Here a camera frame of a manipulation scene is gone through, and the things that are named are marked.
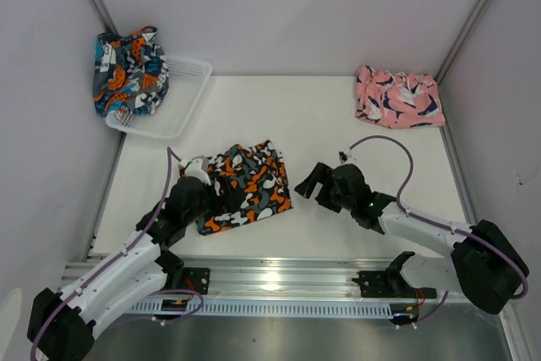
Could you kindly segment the orange camouflage shorts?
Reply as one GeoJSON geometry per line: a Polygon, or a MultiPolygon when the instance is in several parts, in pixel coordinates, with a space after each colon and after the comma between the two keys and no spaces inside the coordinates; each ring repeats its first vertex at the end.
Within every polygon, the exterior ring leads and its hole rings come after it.
{"type": "Polygon", "coordinates": [[[236,190],[237,209],[199,218],[195,223],[200,235],[247,226],[292,209],[286,166],[270,140],[249,147],[235,144],[205,157],[210,185],[216,178],[229,181],[236,190]]]}

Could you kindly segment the pink shark print shorts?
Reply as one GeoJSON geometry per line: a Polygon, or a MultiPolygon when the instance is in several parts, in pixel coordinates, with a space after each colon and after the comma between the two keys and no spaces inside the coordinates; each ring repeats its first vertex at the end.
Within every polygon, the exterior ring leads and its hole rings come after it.
{"type": "Polygon", "coordinates": [[[445,125],[439,86],[429,74],[362,65],[356,73],[356,119],[386,129],[445,125]]]}

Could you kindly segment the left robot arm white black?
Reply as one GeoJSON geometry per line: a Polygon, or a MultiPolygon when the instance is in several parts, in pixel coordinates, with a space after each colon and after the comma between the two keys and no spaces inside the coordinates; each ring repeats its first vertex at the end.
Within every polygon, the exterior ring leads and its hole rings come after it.
{"type": "Polygon", "coordinates": [[[205,216],[236,211],[241,193],[219,177],[181,177],[142,217],[119,249],[57,292],[46,288],[33,301],[27,337],[31,359],[82,360],[98,336],[140,300],[153,294],[200,298],[188,288],[184,262],[170,248],[187,226],[205,216]]]}

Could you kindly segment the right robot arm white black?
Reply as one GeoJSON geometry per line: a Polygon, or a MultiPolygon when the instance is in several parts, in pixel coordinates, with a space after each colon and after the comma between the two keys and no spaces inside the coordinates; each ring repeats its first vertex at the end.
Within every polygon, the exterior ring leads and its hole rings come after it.
{"type": "Polygon", "coordinates": [[[447,291],[497,315],[527,280],[526,263],[493,222],[469,225],[413,213],[396,197],[373,191],[354,164],[332,168],[318,163],[295,190],[305,199],[314,196],[330,211],[347,211],[366,230],[434,252],[426,257],[404,251],[380,279],[360,273],[354,281],[366,298],[410,298],[416,291],[435,298],[438,291],[447,291]]]}

